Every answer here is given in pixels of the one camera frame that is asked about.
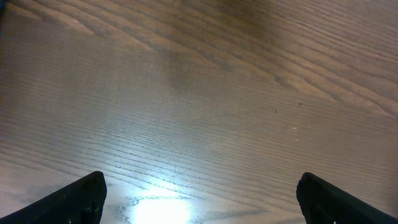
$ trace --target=black plastic part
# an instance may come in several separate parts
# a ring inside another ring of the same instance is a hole
[[[1,224],[100,224],[106,198],[102,172],[93,172],[4,218]]]
[[[308,172],[296,193],[307,224],[398,224],[392,216]]]

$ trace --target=wooden table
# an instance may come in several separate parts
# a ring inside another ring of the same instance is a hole
[[[398,3],[14,0],[0,216],[94,170],[102,223],[305,223],[309,171],[398,216]]]

